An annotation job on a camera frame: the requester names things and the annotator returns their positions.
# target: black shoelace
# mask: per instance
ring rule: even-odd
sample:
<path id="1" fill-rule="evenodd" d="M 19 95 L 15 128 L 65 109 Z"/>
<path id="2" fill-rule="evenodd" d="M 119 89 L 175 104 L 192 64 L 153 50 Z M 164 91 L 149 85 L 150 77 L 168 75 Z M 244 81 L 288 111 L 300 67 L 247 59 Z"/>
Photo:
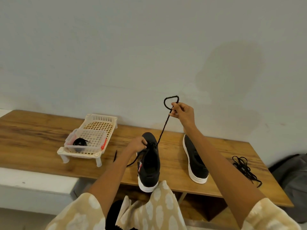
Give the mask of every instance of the black shoelace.
<path id="1" fill-rule="evenodd" d="M 178 103 L 178 102 L 179 102 L 179 97 L 178 97 L 177 95 L 176 95 L 176 96 L 172 96 L 172 97 L 167 97 L 167 98 L 164 99 L 164 106 L 165 106 L 167 109 L 170 110 L 169 113 L 172 112 L 172 108 L 169 108 L 169 107 L 166 105 L 165 101 L 166 101 L 167 99 L 171 99 L 171 98 L 174 98 L 174 97 L 177 98 L 176 103 Z M 148 150 L 150 150 L 151 148 L 154 148 L 154 147 L 157 148 L 157 146 L 158 146 L 158 144 L 159 144 L 159 142 L 160 142 L 160 139 L 161 139 L 161 137 L 162 137 L 162 134 L 163 134 L 163 132 L 164 132 L 165 126 L 166 126 L 166 124 L 167 124 L 167 122 L 168 122 L 168 120 L 169 120 L 169 116 L 170 116 L 170 115 L 167 116 L 166 122 L 165 122 L 165 124 L 164 124 L 164 127 L 163 127 L 163 129 L 162 129 L 161 135 L 160 135 L 160 137 L 159 137 L 158 143 L 157 143 L 157 144 L 155 144 L 155 143 L 148 143 L 148 144 L 147 144 L 147 148 L 144 149 L 144 150 L 142 150 L 142 151 L 140 151 L 140 153 L 136 156 L 136 158 L 134 159 L 134 161 L 133 161 L 132 163 L 130 163 L 129 165 L 127 165 L 127 167 L 131 166 L 134 162 L 136 162 L 136 160 L 137 160 L 137 159 L 140 157 L 140 155 L 142 155 L 144 152 L 146 152 L 146 151 L 148 151 Z M 114 156 L 113 162 L 114 162 L 115 159 L 116 159 L 116 155 L 117 155 L 117 150 L 116 150 L 116 152 L 115 152 L 115 156 Z"/>
<path id="2" fill-rule="evenodd" d="M 233 165 L 249 180 L 251 180 L 252 183 L 253 181 L 259 182 L 259 185 L 257 188 L 259 188 L 262 185 L 262 182 L 257 179 L 256 175 L 251 172 L 251 168 L 248 167 L 248 160 L 245 157 L 237 157 L 233 156 L 232 160 L 234 161 Z"/>

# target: white wall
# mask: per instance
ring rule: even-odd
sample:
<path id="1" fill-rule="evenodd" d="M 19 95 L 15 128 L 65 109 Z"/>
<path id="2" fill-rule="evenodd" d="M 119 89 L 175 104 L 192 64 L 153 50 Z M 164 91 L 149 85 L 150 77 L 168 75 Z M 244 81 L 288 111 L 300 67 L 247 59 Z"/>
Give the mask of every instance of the white wall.
<path id="1" fill-rule="evenodd" d="M 167 96 L 266 164 L 307 147 L 307 0 L 0 0 L 0 108 L 159 128 Z M 171 119 L 168 130 L 182 131 Z"/>

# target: gray bag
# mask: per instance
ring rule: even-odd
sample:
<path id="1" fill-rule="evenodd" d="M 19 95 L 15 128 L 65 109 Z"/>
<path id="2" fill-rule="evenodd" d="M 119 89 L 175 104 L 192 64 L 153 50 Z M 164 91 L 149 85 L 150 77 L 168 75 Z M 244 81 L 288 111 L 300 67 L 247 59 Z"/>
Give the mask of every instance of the gray bag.
<path id="1" fill-rule="evenodd" d="M 270 171 L 294 204 L 282 209 L 296 222 L 307 222 L 307 154 L 286 158 Z"/>

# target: floor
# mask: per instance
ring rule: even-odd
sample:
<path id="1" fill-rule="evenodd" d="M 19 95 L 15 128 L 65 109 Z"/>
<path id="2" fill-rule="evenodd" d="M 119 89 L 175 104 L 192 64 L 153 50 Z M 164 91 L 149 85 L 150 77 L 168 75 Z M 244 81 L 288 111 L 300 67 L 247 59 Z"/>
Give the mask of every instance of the floor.
<path id="1" fill-rule="evenodd" d="M 54 218 L 53 215 L 17 211 L 0 208 L 0 229 L 5 230 L 44 230 Z M 187 227 L 188 230 L 210 230 L 206 228 Z"/>

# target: black sneaker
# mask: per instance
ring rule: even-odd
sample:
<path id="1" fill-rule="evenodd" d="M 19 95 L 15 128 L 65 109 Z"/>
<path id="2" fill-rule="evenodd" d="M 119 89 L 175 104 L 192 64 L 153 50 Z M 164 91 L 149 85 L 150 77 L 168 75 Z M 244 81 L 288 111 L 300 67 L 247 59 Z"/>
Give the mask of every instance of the black sneaker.
<path id="1" fill-rule="evenodd" d="M 194 147 L 194 144 L 187 135 L 183 137 L 182 144 L 189 161 L 188 168 L 190 178 L 196 183 L 204 184 L 209 175 L 205 164 L 201 160 L 201 157 L 198 155 L 196 148 Z"/>
<path id="2" fill-rule="evenodd" d="M 144 192 L 153 192 L 160 175 L 159 150 L 153 134 L 146 132 L 142 136 L 147 141 L 147 148 L 137 153 L 138 186 Z"/>

